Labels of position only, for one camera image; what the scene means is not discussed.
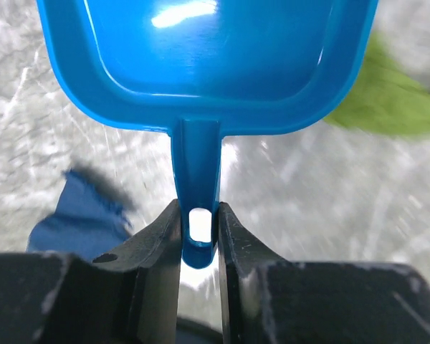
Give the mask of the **green paper scrap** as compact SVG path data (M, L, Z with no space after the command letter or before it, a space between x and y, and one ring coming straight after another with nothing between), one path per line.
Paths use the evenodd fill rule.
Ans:
M430 135L430 93L401 70L372 33L358 77L325 122L390 136Z

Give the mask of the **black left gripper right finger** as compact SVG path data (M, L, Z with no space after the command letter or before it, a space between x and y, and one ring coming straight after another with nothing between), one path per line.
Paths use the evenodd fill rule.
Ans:
M430 343L430 286L412 267L291 262L218 210L225 343Z

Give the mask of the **blue plastic dustpan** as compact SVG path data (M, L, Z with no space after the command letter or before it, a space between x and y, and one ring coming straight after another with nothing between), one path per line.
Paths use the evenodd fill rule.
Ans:
M295 132L355 82L376 1L38 1L55 77L113 128L166 133L187 265L216 237L189 235L193 209L219 207L221 142Z

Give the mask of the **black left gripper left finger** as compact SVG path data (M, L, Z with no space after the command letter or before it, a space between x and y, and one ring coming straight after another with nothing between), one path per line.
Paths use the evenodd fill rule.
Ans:
M174 343L181 247L172 201L91 263L0 253L0 343Z

